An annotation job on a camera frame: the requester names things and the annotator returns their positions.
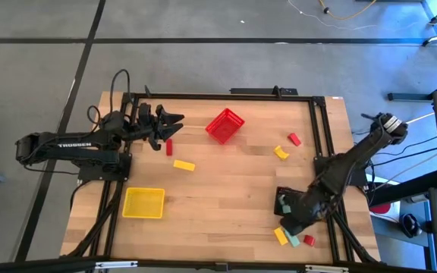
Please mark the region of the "black rig beam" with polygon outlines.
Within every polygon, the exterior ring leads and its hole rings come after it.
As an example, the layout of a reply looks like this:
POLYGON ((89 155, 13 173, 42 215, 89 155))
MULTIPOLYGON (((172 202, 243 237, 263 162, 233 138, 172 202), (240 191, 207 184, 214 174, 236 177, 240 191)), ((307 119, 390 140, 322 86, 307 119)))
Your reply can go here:
MULTIPOLYGON (((23 262, 0 263, 0 273, 76 273, 80 271, 95 270, 96 262, 111 261, 106 256, 92 257, 63 257, 58 259, 43 259, 23 262)), ((115 260, 138 261, 136 268, 194 268, 196 270, 208 269, 214 271, 215 262, 179 262, 160 260, 115 260)), ((305 265, 329 264, 304 264, 304 263, 254 263, 254 262, 227 262, 229 271, 232 270, 278 270, 298 271, 305 273, 305 265)), ((385 265, 382 263, 336 262, 331 266, 349 268, 349 273, 437 273, 415 268, 403 268, 385 265)))

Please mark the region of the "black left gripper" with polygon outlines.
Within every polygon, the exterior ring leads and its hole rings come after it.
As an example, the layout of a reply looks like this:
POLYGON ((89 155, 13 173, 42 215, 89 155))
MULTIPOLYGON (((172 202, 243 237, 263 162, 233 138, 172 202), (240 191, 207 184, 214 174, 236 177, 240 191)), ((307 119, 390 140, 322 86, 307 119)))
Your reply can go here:
POLYGON ((159 137, 163 141, 170 139, 184 126, 177 124, 183 119, 184 115, 168 113, 162 105, 157 105, 156 113, 153 114, 150 104, 141 103, 138 106, 137 122, 130 126, 129 140, 147 140, 153 150, 159 151, 159 137), (165 125, 158 132, 160 121, 165 125))

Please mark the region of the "black diagonal stand beam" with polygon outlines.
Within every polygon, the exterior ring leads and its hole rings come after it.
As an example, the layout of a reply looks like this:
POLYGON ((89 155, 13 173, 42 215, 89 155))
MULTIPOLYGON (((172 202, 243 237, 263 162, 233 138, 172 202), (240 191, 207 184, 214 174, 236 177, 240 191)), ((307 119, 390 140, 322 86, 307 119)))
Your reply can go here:
POLYGON ((369 206, 379 206, 391 202, 397 202, 408 197, 419 196, 427 193, 430 188, 437 189, 437 171, 424 174, 412 180, 388 185, 367 194, 369 206))

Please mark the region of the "yellow plastic basket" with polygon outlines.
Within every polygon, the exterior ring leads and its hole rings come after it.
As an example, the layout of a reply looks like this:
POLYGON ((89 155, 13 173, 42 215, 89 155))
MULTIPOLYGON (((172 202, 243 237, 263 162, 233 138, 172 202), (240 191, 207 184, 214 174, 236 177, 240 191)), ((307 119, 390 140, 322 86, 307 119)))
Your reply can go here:
POLYGON ((128 187, 122 209, 123 218, 162 217, 165 190, 160 188, 128 187))

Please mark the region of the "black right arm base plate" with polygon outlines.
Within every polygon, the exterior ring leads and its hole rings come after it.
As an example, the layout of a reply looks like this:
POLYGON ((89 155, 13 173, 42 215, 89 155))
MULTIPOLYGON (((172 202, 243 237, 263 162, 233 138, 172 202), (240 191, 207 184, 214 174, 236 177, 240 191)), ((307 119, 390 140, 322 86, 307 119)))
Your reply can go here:
MULTIPOLYGON (((318 156, 313 159, 313 165, 316 175, 320 174, 331 161, 330 157, 318 156)), ((351 174, 351 186, 363 187, 367 185, 366 173, 361 169, 354 169, 351 174)))

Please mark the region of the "yellow rectangular block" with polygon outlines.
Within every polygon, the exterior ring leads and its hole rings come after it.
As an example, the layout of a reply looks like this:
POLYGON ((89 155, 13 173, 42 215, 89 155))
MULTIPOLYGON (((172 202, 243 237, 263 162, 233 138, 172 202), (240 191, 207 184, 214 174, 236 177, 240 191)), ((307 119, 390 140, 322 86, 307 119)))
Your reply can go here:
POLYGON ((173 167, 178 168, 178 169, 182 169, 185 171, 194 171, 196 165, 194 163, 190 163, 190 162, 185 162, 185 161, 181 161, 181 160, 174 160, 173 167))
POLYGON ((274 235, 281 246, 284 246, 288 243, 288 238, 286 237, 286 234, 281 227, 277 227, 274 230, 274 235))

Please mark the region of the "black plastic basket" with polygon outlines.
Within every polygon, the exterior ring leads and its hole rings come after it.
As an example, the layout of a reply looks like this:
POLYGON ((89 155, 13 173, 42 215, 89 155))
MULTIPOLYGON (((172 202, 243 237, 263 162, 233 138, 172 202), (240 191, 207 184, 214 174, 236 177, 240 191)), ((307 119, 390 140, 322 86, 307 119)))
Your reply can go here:
POLYGON ((282 206, 280 205, 278 201, 278 197, 280 195, 285 195, 284 201, 285 205, 288 205, 291 207, 292 202, 296 199, 299 199, 302 197, 304 192, 292 189, 290 187, 277 187, 275 192, 275 203, 274 203, 274 214, 277 216, 283 216, 284 213, 282 211, 282 206))

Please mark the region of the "red round object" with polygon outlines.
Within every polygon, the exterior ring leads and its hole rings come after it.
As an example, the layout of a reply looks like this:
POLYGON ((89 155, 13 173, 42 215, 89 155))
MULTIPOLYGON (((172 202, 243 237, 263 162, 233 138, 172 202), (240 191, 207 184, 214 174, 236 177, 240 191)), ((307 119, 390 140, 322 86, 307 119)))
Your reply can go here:
POLYGON ((369 211, 376 215, 386 215, 391 210, 391 204, 386 203, 378 206, 372 206, 369 208, 369 211))

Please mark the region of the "black headphones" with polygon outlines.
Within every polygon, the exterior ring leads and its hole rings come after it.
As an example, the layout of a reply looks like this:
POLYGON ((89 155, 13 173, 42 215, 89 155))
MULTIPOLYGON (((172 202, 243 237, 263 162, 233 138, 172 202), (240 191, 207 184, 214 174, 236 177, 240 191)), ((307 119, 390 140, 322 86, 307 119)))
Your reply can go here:
POLYGON ((424 230, 413 214, 403 214, 399 218, 401 230, 408 238, 420 236, 424 230))

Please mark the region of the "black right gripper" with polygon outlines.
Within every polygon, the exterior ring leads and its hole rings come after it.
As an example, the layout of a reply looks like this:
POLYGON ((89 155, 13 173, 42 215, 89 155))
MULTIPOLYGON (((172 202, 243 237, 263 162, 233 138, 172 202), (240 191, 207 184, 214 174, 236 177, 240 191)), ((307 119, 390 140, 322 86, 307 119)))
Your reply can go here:
POLYGON ((291 235, 300 234, 305 228, 324 217, 331 196, 320 187, 295 193, 292 197, 292 216, 284 214, 281 226, 291 235))

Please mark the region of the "yellow arch block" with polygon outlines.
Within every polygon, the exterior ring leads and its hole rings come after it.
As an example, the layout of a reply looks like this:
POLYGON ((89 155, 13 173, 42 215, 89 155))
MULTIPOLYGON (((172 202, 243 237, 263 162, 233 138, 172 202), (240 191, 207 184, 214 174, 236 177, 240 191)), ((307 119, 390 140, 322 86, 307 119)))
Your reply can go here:
POLYGON ((289 157, 289 153, 285 152, 281 146, 276 146, 274 148, 274 153, 282 160, 286 160, 289 157))

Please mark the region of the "black frame bracket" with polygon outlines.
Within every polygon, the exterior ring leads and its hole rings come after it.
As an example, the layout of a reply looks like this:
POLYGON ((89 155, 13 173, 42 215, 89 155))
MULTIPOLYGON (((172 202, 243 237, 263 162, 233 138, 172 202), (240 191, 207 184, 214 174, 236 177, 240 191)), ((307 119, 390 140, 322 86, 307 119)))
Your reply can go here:
POLYGON ((273 86, 272 88, 231 88, 230 94, 236 95, 273 95, 273 96, 297 96, 298 92, 294 88, 284 88, 273 86))

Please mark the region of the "silver beam bracket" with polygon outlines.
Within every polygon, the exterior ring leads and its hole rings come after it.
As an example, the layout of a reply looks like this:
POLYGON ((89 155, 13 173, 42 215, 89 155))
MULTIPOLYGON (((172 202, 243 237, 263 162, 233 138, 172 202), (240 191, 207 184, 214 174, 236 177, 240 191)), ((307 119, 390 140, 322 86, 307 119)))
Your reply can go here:
POLYGON ((107 261, 107 262, 96 262, 95 270, 107 270, 113 268, 136 268, 138 266, 138 261, 107 261))
POLYGON ((305 265, 305 273, 349 273, 349 268, 331 265, 305 265))

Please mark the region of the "red plastic basket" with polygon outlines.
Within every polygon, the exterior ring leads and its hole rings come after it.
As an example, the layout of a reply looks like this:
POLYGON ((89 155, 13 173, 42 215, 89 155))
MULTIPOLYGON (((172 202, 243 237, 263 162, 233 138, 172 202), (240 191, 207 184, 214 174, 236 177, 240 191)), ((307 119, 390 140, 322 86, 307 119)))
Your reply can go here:
POLYGON ((231 109, 225 108, 206 127, 206 132, 220 144, 226 144, 245 124, 231 109))

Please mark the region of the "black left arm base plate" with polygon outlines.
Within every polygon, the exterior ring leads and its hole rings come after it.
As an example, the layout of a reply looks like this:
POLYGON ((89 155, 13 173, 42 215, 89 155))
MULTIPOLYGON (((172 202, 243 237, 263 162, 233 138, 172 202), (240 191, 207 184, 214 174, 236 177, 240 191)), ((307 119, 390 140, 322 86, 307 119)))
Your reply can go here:
POLYGON ((116 163, 81 167, 77 177, 82 181, 127 181, 130 175, 131 162, 131 154, 120 153, 116 163))

